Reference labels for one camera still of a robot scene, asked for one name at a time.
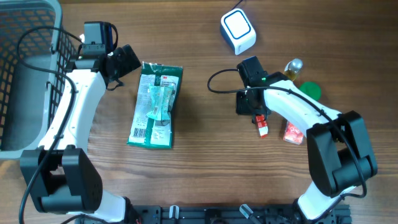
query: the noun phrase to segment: green package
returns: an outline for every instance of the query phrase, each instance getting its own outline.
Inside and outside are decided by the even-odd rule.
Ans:
[[[137,93],[136,109],[132,120],[128,145],[146,147],[149,149],[171,149],[172,148],[172,113],[175,101],[178,97],[182,81],[182,67],[159,65],[155,63],[142,63],[141,76]],[[153,86],[167,86],[164,90],[172,88],[168,104],[165,105],[168,96],[162,99],[151,99],[151,91],[161,91]],[[156,105],[162,105],[162,111],[154,111]],[[156,112],[153,118],[148,113]]]

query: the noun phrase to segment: gray plastic bin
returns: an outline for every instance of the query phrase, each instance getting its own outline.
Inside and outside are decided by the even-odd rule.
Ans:
[[[56,0],[0,0],[0,159],[18,159],[23,150],[37,148],[65,86],[58,75],[18,64],[17,41],[37,26],[62,26],[62,9]],[[65,34],[43,29],[24,38],[20,53],[31,65],[65,73],[76,49]]]

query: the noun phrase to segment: wooden table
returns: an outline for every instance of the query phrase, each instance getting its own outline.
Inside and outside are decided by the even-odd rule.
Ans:
[[[134,205],[240,205],[291,203],[311,182],[306,145],[282,140],[285,121],[273,113],[260,139],[249,116],[235,113],[235,95],[206,87],[209,76],[256,55],[268,72],[301,58],[296,85],[322,88],[320,102],[355,110],[366,121],[379,165],[365,199],[347,199],[354,223],[396,223],[398,218],[398,2],[255,1],[241,7],[257,32],[255,46],[235,56],[220,35],[220,18],[234,1],[161,1],[63,4],[64,27],[77,35],[85,21],[109,21],[120,46],[140,60],[181,65],[173,150],[126,145],[140,71],[126,87],[107,92],[96,110],[88,154],[111,192]],[[226,73],[213,88],[241,88]],[[17,223],[25,182],[17,161],[0,162],[0,223]],[[31,199],[26,223],[60,223],[66,217],[37,213]]]

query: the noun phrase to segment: white box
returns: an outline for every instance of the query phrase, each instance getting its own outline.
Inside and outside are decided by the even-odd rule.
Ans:
[[[256,43],[254,31],[242,9],[233,9],[221,18],[221,35],[238,55]]]

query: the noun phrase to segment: green lid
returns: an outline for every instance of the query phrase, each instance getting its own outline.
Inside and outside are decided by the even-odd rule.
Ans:
[[[321,98],[322,95],[321,88],[319,87],[318,84],[314,82],[303,83],[303,85],[300,86],[300,90],[309,97],[317,101]]]

